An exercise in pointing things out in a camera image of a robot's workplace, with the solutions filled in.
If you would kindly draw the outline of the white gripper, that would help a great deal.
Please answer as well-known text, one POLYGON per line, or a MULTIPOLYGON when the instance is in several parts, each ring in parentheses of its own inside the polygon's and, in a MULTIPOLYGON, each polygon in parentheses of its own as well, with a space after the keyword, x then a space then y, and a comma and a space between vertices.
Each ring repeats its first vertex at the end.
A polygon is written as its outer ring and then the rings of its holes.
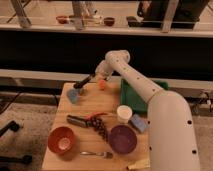
POLYGON ((105 60, 102 60, 95 69, 95 77, 97 80, 107 79, 113 73, 113 69, 108 65, 105 60))

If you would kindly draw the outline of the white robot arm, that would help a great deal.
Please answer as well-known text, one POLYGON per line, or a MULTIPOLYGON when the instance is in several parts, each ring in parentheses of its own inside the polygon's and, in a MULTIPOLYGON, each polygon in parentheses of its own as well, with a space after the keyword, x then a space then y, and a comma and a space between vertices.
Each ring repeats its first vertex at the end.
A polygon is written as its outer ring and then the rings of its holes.
POLYGON ((150 171, 201 171, 192 113, 184 97, 161 88, 129 65, 127 50, 113 50, 95 73, 118 72, 148 104, 150 171))

